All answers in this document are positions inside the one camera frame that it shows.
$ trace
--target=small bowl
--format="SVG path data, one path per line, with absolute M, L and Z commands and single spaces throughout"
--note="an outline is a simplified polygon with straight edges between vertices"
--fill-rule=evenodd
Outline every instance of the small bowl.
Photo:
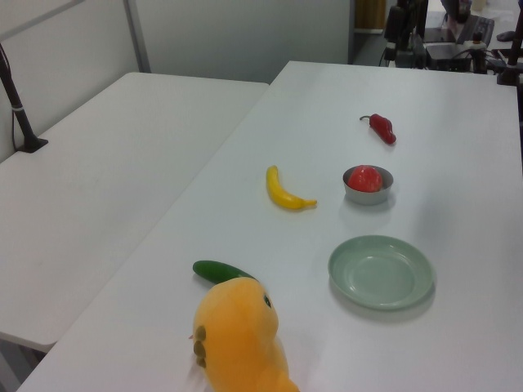
M 346 196 L 349 198 L 349 200 L 353 201 L 354 203 L 363 204 L 364 206 L 373 206 L 375 204 L 383 203 L 387 200 L 392 183 L 394 182 L 394 178 L 390 172 L 381 167 L 372 165 L 368 166 L 374 167 L 382 176 L 383 186 L 378 192 L 360 192 L 359 190 L 352 189 L 349 185 L 346 184 L 357 166 L 351 167 L 343 174 L 343 185 L 345 185 Z

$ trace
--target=red pepper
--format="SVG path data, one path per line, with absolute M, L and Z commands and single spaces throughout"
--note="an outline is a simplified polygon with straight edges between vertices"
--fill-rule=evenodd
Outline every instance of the red pepper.
M 380 116 L 379 114 L 363 116 L 360 117 L 360 120 L 363 120 L 364 118 L 369 119 L 370 127 L 374 129 L 385 143 L 393 145 L 396 142 L 396 135 L 392 132 L 392 122 L 390 120 Z

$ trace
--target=red tomato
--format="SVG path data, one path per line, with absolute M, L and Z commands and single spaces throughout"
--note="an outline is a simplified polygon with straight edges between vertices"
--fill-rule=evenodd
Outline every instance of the red tomato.
M 360 192 L 378 192 L 382 188 L 383 180 L 374 167 L 361 165 L 354 169 L 346 184 Z

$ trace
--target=plate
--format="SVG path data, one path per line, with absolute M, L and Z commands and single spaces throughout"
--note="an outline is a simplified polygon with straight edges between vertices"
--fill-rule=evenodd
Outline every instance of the plate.
M 355 303 L 378 310 L 411 306 L 434 284 L 432 267 L 418 249 L 382 235 L 339 245 L 330 256 L 329 275 Z

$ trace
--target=banana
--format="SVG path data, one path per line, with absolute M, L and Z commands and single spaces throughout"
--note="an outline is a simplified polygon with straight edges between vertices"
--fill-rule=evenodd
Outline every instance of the banana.
M 267 169 L 267 191 L 273 202 L 281 207 L 299 210 L 316 205 L 316 200 L 304 200 L 287 192 L 279 183 L 278 168 L 271 166 Z

